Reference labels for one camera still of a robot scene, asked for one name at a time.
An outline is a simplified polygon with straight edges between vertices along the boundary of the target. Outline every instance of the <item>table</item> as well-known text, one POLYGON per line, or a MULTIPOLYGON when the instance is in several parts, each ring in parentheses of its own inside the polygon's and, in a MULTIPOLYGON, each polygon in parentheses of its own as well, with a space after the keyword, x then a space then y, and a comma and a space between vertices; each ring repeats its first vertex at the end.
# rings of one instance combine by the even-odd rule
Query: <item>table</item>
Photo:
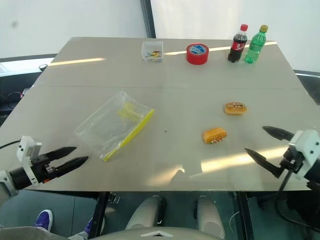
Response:
MULTIPOLYGON (((72 38, 0 128, 0 136, 6 136, 0 145, 27 135, 42 142, 42 153, 62 146, 78 147, 56 164, 90 156, 79 169, 36 189, 277 190, 280 180, 258 166, 244 148, 257 150, 278 164, 288 145, 261 127, 291 132, 318 129, 320 118, 318 107, 278 46, 265 46, 253 65, 230 63, 228 50, 212 50, 205 65, 195 66, 183 53, 165 55, 162 63, 144 62, 140 55, 143 41, 146 39, 72 38), (119 91, 154 108, 155 114, 132 142, 104 162, 73 131, 119 91), (232 101, 246 104, 248 112, 226 115, 223 105, 232 101), (215 127, 225 128, 228 136, 220 144, 204 144, 202 133, 215 127)), ((164 51, 171 54, 193 42, 211 49, 231 44, 229 40, 162 41, 164 51)), ((0 169, 19 166, 16 147, 0 151, 0 169)), ((286 189, 304 190, 306 182, 292 178, 286 189)))

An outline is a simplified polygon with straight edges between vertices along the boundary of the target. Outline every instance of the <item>green soda bottle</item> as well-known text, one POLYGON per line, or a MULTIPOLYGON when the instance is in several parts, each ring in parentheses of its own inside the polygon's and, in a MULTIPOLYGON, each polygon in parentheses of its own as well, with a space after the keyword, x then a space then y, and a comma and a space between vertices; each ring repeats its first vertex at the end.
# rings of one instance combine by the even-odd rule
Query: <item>green soda bottle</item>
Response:
POLYGON ((266 43, 267 25, 261 25, 259 32, 252 38, 248 52, 245 55, 244 61, 248 64, 255 63, 258 60, 259 54, 266 43))

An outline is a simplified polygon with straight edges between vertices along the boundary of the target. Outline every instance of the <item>shoe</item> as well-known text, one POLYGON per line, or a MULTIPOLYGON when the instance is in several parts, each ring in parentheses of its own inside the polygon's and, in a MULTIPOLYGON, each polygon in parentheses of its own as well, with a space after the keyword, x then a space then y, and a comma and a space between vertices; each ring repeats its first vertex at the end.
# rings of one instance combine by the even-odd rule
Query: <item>shoe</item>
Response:
POLYGON ((43 210, 42 212, 40 212, 40 214, 36 218, 34 226, 37 228, 43 228, 48 232, 50 232, 53 221, 54 221, 54 218, 52 215, 52 211, 43 210))
MULTIPOLYGON (((90 219, 90 221, 88 222, 88 225, 86 226, 86 228, 83 230, 84 232, 86 232, 88 235, 90 235, 90 230, 91 230, 91 226, 92 226, 92 218, 90 219)), ((101 231, 100 231, 100 235, 102 234, 103 230, 105 228, 105 217, 103 217, 102 220, 102 226, 101 226, 101 231)))

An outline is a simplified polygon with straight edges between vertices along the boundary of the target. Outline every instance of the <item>plastic bag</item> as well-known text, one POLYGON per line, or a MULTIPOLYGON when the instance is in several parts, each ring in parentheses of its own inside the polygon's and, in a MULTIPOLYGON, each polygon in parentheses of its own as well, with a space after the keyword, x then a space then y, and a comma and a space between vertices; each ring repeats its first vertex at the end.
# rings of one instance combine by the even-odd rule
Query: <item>plastic bag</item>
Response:
POLYGON ((74 134, 107 161, 141 131, 154 111, 121 91, 78 126, 74 134))

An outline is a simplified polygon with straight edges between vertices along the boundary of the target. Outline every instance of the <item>bread roll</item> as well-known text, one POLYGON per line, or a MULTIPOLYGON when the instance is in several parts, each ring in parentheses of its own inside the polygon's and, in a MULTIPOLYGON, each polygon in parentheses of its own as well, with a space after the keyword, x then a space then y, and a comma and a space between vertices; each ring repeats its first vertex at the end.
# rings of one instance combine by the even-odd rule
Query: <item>bread roll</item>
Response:
POLYGON ((214 128, 209 131, 205 131, 203 134, 203 140, 206 144, 217 144, 221 142, 227 136, 227 132, 221 128, 214 128))
POLYGON ((247 111, 247 107, 241 102, 229 102, 224 105, 224 112, 228 115, 242 115, 247 111))

